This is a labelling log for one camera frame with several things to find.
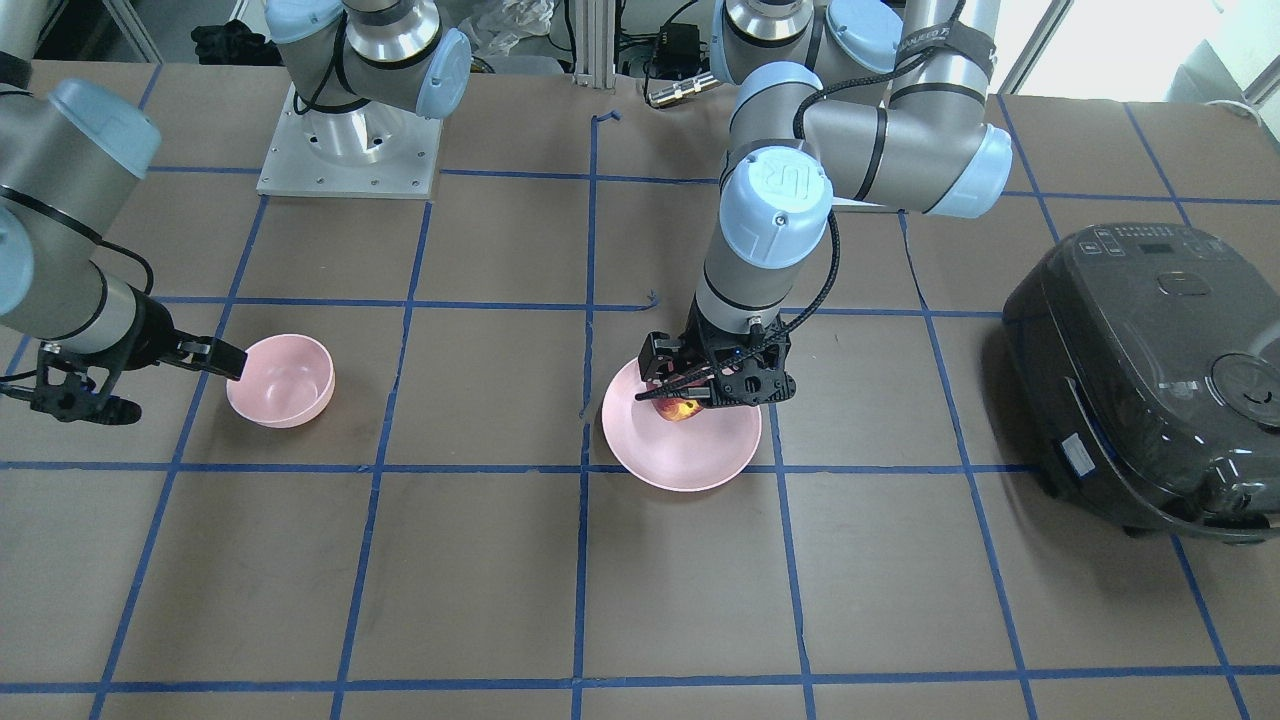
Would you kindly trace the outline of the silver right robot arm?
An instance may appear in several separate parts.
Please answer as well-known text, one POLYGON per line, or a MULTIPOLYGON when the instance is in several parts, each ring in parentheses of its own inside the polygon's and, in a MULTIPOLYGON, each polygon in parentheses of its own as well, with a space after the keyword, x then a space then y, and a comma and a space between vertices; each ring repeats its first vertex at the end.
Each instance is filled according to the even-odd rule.
MULTIPOLYGON (((150 288, 93 260, 161 136, 100 85, 29 91, 47 17, 41 1, 3 4, 3 324, 41 343, 33 386, 6 375, 3 393, 59 421, 127 425, 141 407, 115 395, 122 373, 169 364, 238 380, 248 354, 178 331, 150 288)), ((270 1, 265 18, 306 111, 378 102, 442 119, 468 83, 468 37, 433 1, 270 1)))

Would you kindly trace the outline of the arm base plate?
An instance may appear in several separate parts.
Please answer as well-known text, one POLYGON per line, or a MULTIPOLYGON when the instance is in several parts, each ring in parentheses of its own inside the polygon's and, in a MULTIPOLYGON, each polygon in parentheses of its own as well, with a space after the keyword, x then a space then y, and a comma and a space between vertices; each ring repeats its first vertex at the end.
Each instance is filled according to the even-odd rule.
POLYGON ((256 190, 270 197, 429 200, 443 122, 380 102, 346 114, 296 110, 289 87, 256 190))

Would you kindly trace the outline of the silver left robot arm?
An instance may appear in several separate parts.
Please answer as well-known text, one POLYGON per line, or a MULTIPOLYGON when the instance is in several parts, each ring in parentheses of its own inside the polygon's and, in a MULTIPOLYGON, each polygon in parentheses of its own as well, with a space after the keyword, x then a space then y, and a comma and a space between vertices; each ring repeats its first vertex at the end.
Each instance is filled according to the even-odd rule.
POLYGON ((791 398, 780 315, 836 200, 977 218, 1004 192, 1012 141, 986 120, 997 1, 719 1, 713 76, 737 90, 719 208, 684 333, 652 333, 641 401, 791 398))

